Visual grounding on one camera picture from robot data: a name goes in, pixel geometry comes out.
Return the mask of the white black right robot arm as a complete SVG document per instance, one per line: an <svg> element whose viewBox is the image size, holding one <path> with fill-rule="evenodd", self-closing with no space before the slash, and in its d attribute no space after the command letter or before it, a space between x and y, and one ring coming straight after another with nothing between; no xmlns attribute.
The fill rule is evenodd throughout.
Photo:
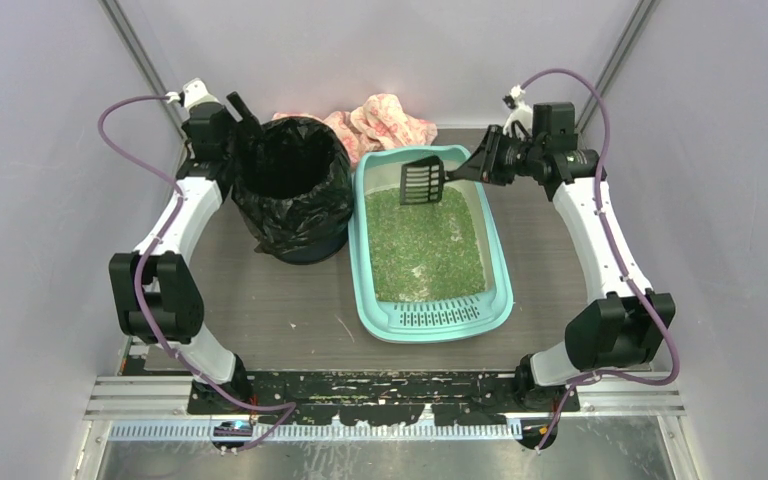
<svg viewBox="0 0 768 480"><path fill-rule="evenodd" d="M563 340L521 360L518 399L564 401L576 387L608 376L672 383L681 369L668 331L676 305L655 291L625 240L610 199L607 152L580 148L569 102L508 107L505 124L489 126L466 164L446 177L499 186L518 176L537 182L570 234L587 291L587 305Z"/></svg>

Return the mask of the black litter scoop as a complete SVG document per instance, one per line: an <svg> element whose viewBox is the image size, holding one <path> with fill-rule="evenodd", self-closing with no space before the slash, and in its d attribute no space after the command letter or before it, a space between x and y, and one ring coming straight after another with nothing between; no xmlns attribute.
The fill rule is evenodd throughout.
<svg viewBox="0 0 768 480"><path fill-rule="evenodd" d="M401 166L399 200L401 205L436 204L442 200L444 186L451 180L443 160L431 155Z"/></svg>

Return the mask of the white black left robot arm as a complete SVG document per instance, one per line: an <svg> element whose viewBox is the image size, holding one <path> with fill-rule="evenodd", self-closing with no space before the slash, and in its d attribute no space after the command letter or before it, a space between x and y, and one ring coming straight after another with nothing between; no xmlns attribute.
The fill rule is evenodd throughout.
<svg viewBox="0 0 768 480"><path fill-rule="evenodd" d="M112 150L172 188L169 203L146 237L109 262L118 322L126 335L158 346L188 370L202 398L224 408L249 410L253 389L243 361L206 326L204 300L189 269L195 246L230 190L237 122L199 82L163 95L162 101L177 103L189 114L182 124L188 156L175 174L168 174L124 150L105 129L114 111L148 99L143 95L122 100L107 108L97 123Z"/></svg>

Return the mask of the teal litter box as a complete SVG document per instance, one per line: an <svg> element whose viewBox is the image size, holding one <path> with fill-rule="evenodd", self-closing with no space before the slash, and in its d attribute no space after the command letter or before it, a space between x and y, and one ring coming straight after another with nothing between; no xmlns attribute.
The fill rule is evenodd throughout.
<svg viewBox="0 0 768 480"><path fill-rule="evenodd" d="M367 233L365 196L400 187L404 163L436 155L448 170L470 156L460 145L411 146L368 153L353 174L355 212L348 225L348 246L359 318L374 337L394 343L437 343L481 335L502 325L514 300L502 244L484 188L477 182L445 185L463 194L476 231L484 268L484 291L440 301L382 302L376 299Z"/></svg>

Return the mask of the bin with black bag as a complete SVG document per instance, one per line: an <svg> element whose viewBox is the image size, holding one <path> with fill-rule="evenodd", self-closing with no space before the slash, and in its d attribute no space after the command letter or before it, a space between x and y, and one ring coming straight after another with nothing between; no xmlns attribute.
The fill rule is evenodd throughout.
<svg viewBox="0 0 768 480"><path fill-rule="evenodd" d="M256 251L291 265L336 254L355 210L349 155L319 120L279 118L258 132L237 127L232 199Z"/></svg>

